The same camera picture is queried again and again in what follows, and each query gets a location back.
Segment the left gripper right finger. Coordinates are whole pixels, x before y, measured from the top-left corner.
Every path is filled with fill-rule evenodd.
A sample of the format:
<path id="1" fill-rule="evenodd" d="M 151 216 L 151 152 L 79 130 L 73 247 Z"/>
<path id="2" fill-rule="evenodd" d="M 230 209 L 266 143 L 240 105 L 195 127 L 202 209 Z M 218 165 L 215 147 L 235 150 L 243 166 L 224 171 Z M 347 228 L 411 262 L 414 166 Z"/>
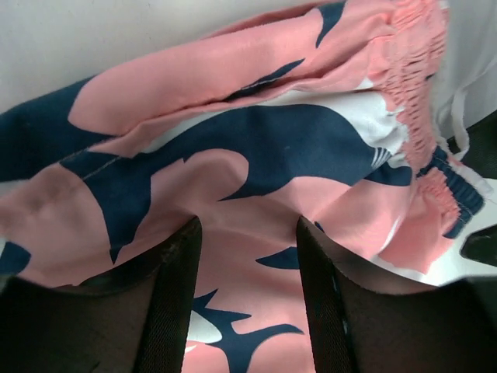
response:
<path id="1" fill-rule="evenodd" d="M 496 279 L 437 287 L 385 270 L 306 218 L 297 256 L 318 372 L 494 372 Z"/>

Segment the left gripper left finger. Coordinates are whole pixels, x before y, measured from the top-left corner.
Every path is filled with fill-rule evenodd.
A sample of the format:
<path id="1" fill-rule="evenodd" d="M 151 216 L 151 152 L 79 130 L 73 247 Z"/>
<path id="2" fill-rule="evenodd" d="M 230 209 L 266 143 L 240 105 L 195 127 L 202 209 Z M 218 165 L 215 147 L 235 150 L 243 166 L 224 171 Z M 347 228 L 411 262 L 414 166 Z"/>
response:
<path id="1" fill-rule="evenodd" d="M 3 372 L 178 372 L 193 305 L 202 226 L 78 286 L 1 278 Z"/>

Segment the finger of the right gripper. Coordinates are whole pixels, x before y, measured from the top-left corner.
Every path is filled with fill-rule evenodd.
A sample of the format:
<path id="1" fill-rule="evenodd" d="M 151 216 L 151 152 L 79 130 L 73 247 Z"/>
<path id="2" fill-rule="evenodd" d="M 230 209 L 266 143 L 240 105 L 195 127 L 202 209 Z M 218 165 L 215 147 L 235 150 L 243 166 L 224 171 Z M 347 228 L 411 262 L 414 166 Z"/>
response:
<path id="1" fill-rule="evenodd" d="M 461 256 L 477 263 L 496 267 L 497 265 L 497 226 L 471 233 L 461 248 Z"/>

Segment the pink shark print shorts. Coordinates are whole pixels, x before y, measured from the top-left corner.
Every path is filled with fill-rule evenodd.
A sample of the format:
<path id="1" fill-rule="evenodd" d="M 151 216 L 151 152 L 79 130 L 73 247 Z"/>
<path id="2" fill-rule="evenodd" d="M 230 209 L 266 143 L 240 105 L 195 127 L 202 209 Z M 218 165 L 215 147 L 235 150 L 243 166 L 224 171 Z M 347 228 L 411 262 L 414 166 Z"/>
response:
<path id="1" fill-rule="evenodd" d="M 4 112 L 2 274 L 80 285 L 197 216 L 185 371 L 312 372 L 300 217 L 424 274 L 484 206 L 430 113 L 448 12 L 301 5 Z"/>

